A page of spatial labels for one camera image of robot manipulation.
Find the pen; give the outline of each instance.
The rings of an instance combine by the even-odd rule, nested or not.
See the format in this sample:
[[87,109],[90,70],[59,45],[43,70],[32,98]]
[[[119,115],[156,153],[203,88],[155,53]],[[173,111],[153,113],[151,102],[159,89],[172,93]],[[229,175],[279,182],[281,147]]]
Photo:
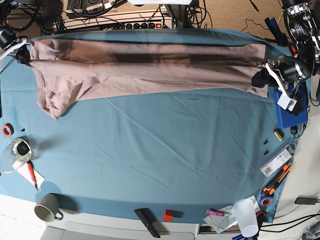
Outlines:
[[36,181],[34,166],[33,166],[32,162],[30,160],[26,164],[28,166],[28,170],[29,170],[29,173],[31,175],[31,179],[33,181],[34,187],[38,191],[38,185],[37,185],[37,181]]
[[260,12],[260,11],[259,11],[259,8],[257,7],[257,5],[255,5],[255,3],[254,3],[252,0],[250,0],[250,3],[252,4],[252,6],[254,7],[254,9],[255,9],[257,12]]
[[245,237],[240,234],[240,235],[238,235],[238,236],[234,236],[234,237],[232,238],[232,240],[241,240],[241,239],[244,239],[244,238],[245,238]]

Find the tape roll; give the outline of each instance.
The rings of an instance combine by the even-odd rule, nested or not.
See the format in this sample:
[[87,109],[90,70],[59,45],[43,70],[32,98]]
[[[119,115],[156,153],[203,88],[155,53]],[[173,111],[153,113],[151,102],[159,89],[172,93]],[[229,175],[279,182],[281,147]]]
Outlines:
[[12,125],[10,123],[7,123],[6,125],[3,125],[2,127],[2,134],[4,135],[4,137],[8,138],[10,137],[12,134],[14,134],[14,128],[12,127]]
[[260,206],[268,206],[272,203],[273,199],[270,196],[260,197]]

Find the red object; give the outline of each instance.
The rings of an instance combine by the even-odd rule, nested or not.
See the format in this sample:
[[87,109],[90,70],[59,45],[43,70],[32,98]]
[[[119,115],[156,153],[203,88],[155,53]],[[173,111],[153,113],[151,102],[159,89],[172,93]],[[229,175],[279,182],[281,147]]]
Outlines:
[[171,222],[173,218],[174,218],[174,211],[165,210],[165,213],[163,215],[163,221]]
[[5,138],[10,137],[12,134],[14,134],[14,128],[10,123],[7,123],[6,125],[3,125],[2,127],[2,134]]
[[29,173],[30,173],[30,175],[31,175],[31,179],[32,179],[32,181],[33,181],[34,187],[35,187],[35,189],[38,191],[36,176],[35,176],[35,172],[34,172],[34,166],[32,165],[32,162],[31,162],[31,161],[28,161],[26,164],[27,164],[27,166],[28,166],[28,170],[29,170]]
[[294,48],[294,46],[290,46],[290,50],[291,50],[291,52],[293,53],[293,54],[295,54],[296,53],[296,49]]

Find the plastic cup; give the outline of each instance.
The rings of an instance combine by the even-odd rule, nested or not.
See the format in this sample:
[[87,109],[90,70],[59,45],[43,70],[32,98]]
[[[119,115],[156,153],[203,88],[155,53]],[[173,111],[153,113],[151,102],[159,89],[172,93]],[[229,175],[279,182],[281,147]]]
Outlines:
[[233,213],[242,236],[251,238],[259,231],[254,202],[242,199],[233,205]]

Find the red block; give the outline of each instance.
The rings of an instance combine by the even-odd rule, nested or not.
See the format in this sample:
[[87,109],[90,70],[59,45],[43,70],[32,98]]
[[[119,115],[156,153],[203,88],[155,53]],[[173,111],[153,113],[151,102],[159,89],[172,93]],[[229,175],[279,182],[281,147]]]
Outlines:
[[171,222],[173,218],[174,218],[174,211],[165,210],[165,213],[163,215],[163,221]]

